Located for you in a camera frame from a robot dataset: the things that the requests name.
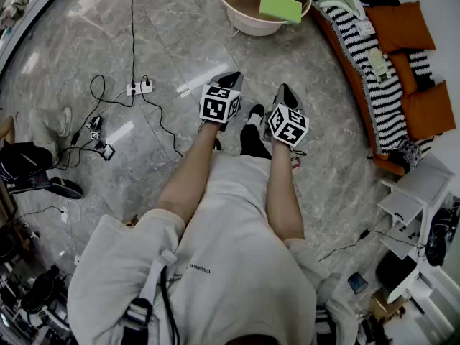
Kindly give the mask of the person's grey sweatshirt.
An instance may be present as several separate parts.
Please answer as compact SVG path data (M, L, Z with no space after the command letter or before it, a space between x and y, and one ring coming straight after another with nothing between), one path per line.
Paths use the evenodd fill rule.
M167 298L182 345L222 345L260 334L279 345L316 344L318 307L354 345L353 310L308 244L279 239L267 223L266 159L217 152L190 222L153 209L133 228L104 215L73 273L68 319L79 345L120 345L135 298L152 305L148 345L168 344Z

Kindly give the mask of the black white patterned sofa throw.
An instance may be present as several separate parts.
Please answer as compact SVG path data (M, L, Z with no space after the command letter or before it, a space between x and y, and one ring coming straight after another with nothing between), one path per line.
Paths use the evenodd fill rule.
M399 0L364 0L364 7L378 5L399 5ZM394 67L388 57L384 58L390 69L391 78L378 82L369 63L367 53L373 48L379 48L375 34L360 37L354 25L358 19L347 11L331 6L321 8L317 0L312 0L311 13L315 13L319 23L325 24L323 31L334 44L336 54L344 60L343 65L349 65L351 74L347 74L351 84L352 79L357 83L356 99L364 102L363 117L370 120L368 130L369 140L374 152L389 154L396 150L403 138L408 136L407 126L400 99L403 89ZM410 67L419 89L425 90L434 86L431 67L425 50L403 49L407 55Z

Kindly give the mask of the blue cup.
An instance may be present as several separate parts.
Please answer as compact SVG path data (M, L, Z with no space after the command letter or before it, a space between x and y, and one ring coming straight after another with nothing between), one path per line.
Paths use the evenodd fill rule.
M368 282L358 272L351 274L347 281L355 295L362 293L368 286Z

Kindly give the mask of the white power strip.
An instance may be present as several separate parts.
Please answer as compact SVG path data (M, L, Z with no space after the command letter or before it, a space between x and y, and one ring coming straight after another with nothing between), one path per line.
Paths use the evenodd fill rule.
M126 86L127 96L137 96L153 92L154 86L152 81L142 81L135 84L129 83Z

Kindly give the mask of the small orange cushion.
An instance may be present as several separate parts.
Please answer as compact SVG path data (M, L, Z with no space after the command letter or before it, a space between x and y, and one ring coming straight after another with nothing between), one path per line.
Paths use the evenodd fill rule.
M418 91L418 84L415 80L412 68L407 55L402 52L390 52L389 59L395 69L395 72L400 80L402 90L405 96L410 96Z

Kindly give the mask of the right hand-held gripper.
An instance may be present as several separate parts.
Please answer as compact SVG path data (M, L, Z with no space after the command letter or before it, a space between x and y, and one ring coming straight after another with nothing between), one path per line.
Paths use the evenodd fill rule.
M286 83L279 86L272 110L267 112L263 140L273 139L290 146L298 146L309 130L309 118L305 116L303 102Z

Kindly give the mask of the grey black patterned cushion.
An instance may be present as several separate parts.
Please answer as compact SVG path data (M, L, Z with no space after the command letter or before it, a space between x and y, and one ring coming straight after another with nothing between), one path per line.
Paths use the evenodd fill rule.
M397 149L393 150L388 160L403 168L405 174L413 171L420 164L422 151L418 144L408 139L401 141Z

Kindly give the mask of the beige packet with dark label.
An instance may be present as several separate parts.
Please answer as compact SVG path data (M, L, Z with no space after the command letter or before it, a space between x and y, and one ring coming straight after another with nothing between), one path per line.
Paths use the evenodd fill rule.
M367 57L378 82L385 82L391 78L387 62L380 49L371 48L367 53Z

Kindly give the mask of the beige cloth bundle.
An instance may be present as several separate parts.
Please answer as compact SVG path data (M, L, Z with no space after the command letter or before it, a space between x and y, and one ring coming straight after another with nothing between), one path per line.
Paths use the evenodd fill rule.
M58 138L70 133L73 113L70 107L63 110L35 108L29 112L32 142L46 149L56 160L58 158Z

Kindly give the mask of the green book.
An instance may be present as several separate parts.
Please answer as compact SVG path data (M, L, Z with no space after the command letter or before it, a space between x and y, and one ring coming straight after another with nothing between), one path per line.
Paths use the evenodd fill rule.
M299 24L302 4L296 0L260 0L259 13Z

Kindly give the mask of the large orange cushion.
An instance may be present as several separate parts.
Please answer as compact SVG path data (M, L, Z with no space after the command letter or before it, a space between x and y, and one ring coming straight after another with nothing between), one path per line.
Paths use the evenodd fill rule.
M436 50L419 1L399 6L367 7L364 10L383 53L401 49Z
M401 101L411 140L427 139L456 128L446 81Z

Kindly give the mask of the small devices on floor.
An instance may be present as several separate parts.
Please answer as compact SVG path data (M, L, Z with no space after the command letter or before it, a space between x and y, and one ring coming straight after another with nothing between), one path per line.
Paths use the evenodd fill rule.
M86 124L86 128L90 132L91 140L96 141L94 146L95 151L99 152L105 161L109 161L115 153L114 148L102 140L101 135L102 117L95 116Z

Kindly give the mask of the round glass coffee table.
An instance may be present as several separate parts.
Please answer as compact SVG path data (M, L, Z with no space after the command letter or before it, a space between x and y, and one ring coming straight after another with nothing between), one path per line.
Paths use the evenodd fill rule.
M311 7L312 0L296 0L302 4L302 17ZM247 35L263 37L278 31L286 24L296 24L259 13L260 0L221 0L226 7L231 28Z

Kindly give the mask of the white side cabinet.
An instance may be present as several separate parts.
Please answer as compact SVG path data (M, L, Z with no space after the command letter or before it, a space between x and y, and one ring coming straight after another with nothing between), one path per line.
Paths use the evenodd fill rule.
M429 262L434 259L436 234L448 228L433 219L447 201L453 179L454 174L430 155L397 182L381 179L390 193L377 205L391 216L392 227L381 235L389 252L377 265L376 275L388 303L400 297L424 301L438 292L460 306L460 284L440 264Z

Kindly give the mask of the person's right forearm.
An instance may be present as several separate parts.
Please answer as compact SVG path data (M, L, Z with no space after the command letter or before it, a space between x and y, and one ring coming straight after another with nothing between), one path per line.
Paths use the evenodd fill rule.
M290 148L272 140L272 160L267 186L268 224L282 241L304 239L304 225L295 194Z

